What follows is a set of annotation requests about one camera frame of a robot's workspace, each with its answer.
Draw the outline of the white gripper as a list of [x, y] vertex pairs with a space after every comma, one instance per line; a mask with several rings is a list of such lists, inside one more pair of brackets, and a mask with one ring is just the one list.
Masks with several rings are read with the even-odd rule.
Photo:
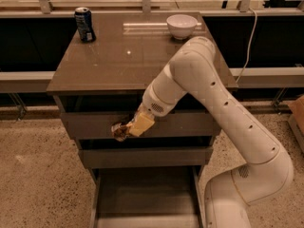
[[[166, 116], [173, 108], [173, 104], [163, 102], [154, 92], [150, 85], [142, 96], [142, 104], [149, 112], [157, 117]], [[134, 115], [134, 119], [129, 123], [130, 135], [139, 137], [155, 123], [154, 119], [145, 115], [145, 108], [139, 107]]]

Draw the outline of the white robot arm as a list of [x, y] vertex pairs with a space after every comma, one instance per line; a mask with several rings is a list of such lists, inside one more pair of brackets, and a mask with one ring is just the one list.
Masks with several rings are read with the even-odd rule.
[[205, 37], [186, 42], [148, 86], [129, 133], [140, 136], [187, 93], [206, 107], [246, 163], [210, 179], [205, 187], [207, 228], [251, 228], [246, 209], [292, 183], [291, 157], [223, 85], [214, 66], [215, 46]]

